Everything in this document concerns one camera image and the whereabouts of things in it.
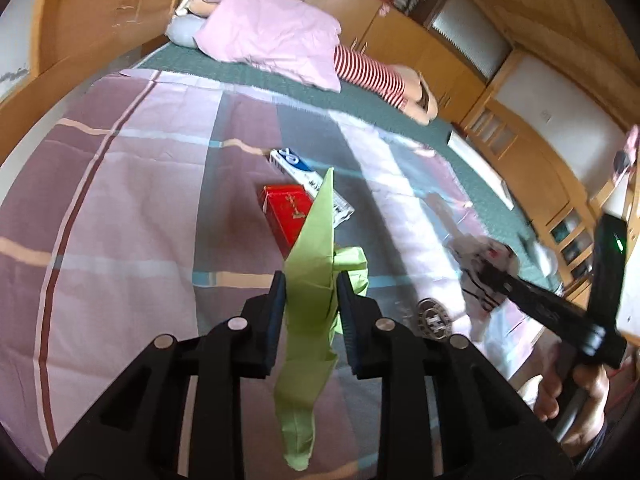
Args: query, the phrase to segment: black handle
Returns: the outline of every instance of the black handle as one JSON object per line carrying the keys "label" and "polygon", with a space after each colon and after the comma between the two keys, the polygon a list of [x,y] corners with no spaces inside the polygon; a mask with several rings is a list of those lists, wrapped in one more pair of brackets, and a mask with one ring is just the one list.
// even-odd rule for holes
{"label": "black handle", "polygon": [[560,409],[556,418],[546,422],[546,426],[558,442],[562,441],[589,398],[587,391],[574,381],[573,371],[578,364],[580,360],[575,348],[568,343],[561,343],[556,361],[556,373],[562,380],[562,392],[556,399]]}

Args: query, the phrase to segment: red box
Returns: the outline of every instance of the red box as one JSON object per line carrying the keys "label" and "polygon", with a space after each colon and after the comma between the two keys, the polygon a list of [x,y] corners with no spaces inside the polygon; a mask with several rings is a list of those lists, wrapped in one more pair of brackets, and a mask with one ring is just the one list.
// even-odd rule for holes
{"label": "red box", "polygon": [[265,186],[260,201],[280,252],[286,258],[298,239],[312,201],[297,184]]}

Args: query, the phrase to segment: pink pillowcase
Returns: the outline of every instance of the pink pillowcase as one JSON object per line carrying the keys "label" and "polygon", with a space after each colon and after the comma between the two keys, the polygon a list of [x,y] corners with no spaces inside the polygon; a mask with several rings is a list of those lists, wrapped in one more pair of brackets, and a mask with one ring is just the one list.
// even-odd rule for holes
{"label": "pink pillowcase", "polygon": [[333,16],[298,0],[222,0],[194,39],[218,61],[248,63],[339,92],[338,34]]}

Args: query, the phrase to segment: blue logo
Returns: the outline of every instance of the blue logo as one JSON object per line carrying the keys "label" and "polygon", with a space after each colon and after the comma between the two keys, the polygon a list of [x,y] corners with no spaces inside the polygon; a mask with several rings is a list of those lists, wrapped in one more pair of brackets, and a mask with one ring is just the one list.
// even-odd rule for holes
{"label": "blue logo", "polygon": [[308,167],[308,165],[305,164],[304,160],[293,153],[289,148],[278,150],[278,153],[284,157],[284,160],[286,160],[290,166],[293,166],[297,170],[313,171],[310,167]]}

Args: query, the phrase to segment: green carpet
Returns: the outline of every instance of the green carpet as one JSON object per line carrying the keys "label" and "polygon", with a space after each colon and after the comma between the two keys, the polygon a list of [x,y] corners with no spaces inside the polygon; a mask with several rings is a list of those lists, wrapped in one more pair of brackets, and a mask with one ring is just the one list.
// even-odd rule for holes
{"label": "green carpet", "polygon": [[520,259],[521,277],[548,289],[557,286],[558,282],[549,282],[542,276],[524,250],[520,238],[534,238],[535,233],[522,211],[517,206],[509,211],[484,180],[447,146],[451,131],[449,123],[436,119],[428,126],[420,126],[377,95],[357,86],[342,83],[342,91],[337,94],[304,86],[244,64],[220,63],[199,50],[174,44],[164,47],[139,68],[188,73],[226,83],[265,88],[319,108],[346,112],[383,130],[428,144],[449,161],[490,236],[511,246],[516,252]]}

